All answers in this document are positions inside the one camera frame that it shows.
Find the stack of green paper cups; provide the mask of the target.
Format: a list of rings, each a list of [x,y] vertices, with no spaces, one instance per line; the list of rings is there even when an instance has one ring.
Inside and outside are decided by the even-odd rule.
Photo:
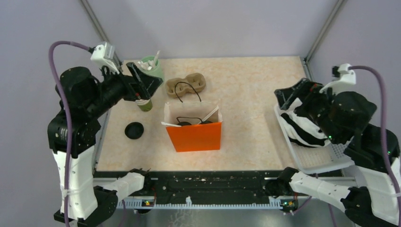
[[[140,99],[136,100],[135,103],[139,107],[139,109],[143,112],[148,112],[153,108],[153,103],[151,99]]]

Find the white straw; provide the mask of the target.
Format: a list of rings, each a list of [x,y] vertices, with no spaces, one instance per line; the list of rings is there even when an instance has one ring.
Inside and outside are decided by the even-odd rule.
[[[219,110],[219,106],[216,106],[209,114],[207,114],[204,118],[202,118],[202,122],[206,121],[209,119],[215,112]]]
[[[181,127],[181,125],[171,124],[171,123],[166,123],[166,122],[161,122],[161,124],[164,126],[168,126],[168,127]]]

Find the orange paper bag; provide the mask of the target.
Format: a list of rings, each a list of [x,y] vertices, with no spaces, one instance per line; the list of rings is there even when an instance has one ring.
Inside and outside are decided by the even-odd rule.
[[[209,114],[219,99],[198,101],[166,102],[164,106],[164,119],[162,122],[178,124],[190,122],[191,126],[168,127],[165,126],[170,141],[176,152],[209,151],[221,148],[223,116],[220,108],[207,121],[210,124],[200,124],[202,118]]]

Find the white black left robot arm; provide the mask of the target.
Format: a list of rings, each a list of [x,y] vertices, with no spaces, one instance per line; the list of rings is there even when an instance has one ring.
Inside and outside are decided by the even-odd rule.
[[[70,68],[58,75],[54,50],[70,45],[90,53],[91,61],[100,69],[103,81],[83,66]],[[137,192],[150,193],[149,171],[132,169],[116,181],[95,186],[92,158],[99,118],[120,100],[149,100],[163,84],[160,77],[142,72],[128,63],[130,75],[113,61],[114,49],[108,42],[88,47],[73,41],[56,41],[48,51],[49,65],[61,101],[61,110],[47,127],[49,147],[60,177],[61,208],[54,219],[66,226],[76,221],[79,227],[96,227],[109,219],[119,202]]]

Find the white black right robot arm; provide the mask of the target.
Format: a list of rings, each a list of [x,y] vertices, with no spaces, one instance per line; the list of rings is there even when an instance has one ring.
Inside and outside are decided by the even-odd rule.
[[[381,125],[370,123],[377,107],[351,91],[355,70],[373,73],[381,92]],[[332,68],[333,81],[323,85],[307,78],[275,90],[281,113],[278,122],[289,145],[324,148],[343,144],[365,179],[362,187],[348,187],[285,168],[267,183],[271,196],[306,194],[324,201],[361,227],[401,224],[401,152],[398,139],[386,128],[386,92],[382,76],[368,66],[342,64]]]

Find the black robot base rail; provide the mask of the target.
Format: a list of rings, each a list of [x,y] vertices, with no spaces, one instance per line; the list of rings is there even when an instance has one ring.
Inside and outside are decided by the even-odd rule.
[[[134,171],[145,176],[144,187],[129,195],[150,196],[157,205],[183,204],[187,197],[195,205],[251,205],[299,196],[277,180],[280,170]]]

